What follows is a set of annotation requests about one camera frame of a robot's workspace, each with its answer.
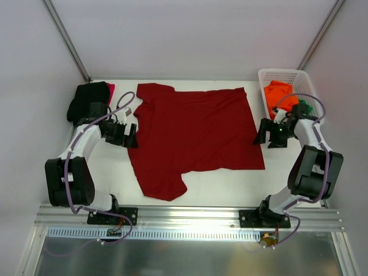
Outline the dark red t shirt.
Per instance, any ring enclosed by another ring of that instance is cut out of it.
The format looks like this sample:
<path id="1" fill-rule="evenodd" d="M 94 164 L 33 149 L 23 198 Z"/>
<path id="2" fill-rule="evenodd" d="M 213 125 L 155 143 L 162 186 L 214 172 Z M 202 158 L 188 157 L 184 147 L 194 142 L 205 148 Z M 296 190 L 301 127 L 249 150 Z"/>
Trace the dark red t shirt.
<path id="1" fill-rule="evenodd" d="M 128 155 L 144 196 L 172 201 L 187 192 L 182 175 L 192 171 L 262 170 L 261 147 L 242 87 L 176 91 L 141 83 L 137 148 Z"/>

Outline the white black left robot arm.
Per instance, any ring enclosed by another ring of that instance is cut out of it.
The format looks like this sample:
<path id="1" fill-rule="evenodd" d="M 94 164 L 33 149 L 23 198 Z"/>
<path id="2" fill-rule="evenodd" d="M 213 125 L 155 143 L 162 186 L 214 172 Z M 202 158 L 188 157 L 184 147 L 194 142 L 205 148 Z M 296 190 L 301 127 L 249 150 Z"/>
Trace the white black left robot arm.
<path id="1" fill-rule="evenodd" d="M 104 103 L 93 102 L 77 122 L 76 134 L 66 150 L 56 159 L 45 163 L 48 197 L 52 206 L 71 208 L 78 213 L 86 208 L 100 211 L 100 218 L 114 224 L 120 218 L 115 195 L 98 191 L 87 161 L 100 140 L 125 148 L 137 148 L 137 125 L 132 123 L 129 133 L 127 124 L 113 120 L 113 112 Z"/>

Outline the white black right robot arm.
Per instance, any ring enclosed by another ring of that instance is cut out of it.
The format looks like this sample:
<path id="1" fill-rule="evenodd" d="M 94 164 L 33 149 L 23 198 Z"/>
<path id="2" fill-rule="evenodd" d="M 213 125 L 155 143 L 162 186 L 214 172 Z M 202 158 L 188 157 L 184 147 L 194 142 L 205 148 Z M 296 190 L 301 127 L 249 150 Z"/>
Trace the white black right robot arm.
<path id="1" fill-rule="evenodd" d="M 308 114 L 306 104 L 294 105 L 280 122 L 261 119 L 253 144 L 268 142 L 269 148 L 285 148 L 289 138 L 299 141 L 301 151 L 286 187 L 266 197 L 256 210 L 258 223 L 266 228 L 301 203 L 314 204 L 329 198 L 343 164 L 343 155 L 328 146 L 320 130 L 320 119 Z"/>

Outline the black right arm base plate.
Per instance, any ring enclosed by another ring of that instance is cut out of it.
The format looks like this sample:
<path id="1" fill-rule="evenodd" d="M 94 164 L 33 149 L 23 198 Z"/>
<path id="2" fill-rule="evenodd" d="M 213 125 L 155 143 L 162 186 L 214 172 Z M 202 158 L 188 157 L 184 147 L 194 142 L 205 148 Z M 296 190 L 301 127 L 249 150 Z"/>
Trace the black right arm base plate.
<path id="1" fill-rule="evenodd" d="M 291 228 L 290 220 L 285 215 L 273 212 L 261 212 L 259 209 L 239 210 L 241 228 Z"/>

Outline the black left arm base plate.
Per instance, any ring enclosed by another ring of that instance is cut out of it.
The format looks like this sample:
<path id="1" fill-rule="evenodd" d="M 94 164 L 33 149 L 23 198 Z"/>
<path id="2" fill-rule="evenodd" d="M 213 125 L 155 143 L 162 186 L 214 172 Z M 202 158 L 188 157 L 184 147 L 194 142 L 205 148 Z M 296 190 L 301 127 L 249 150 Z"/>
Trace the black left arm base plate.
<path id="1" fill-rule="evenodd" d="M 102 213 L 89 212 L 87 217 L 88 225 L 130 225 L 126 217 L 131 221 L 133 226 L 136 226 L 138 219 L 138 208 L 133 207 L 119 207 L 118 210 L 109 211 L 109 213 L 117 214 L 117 216 L 111 216 Z"/>

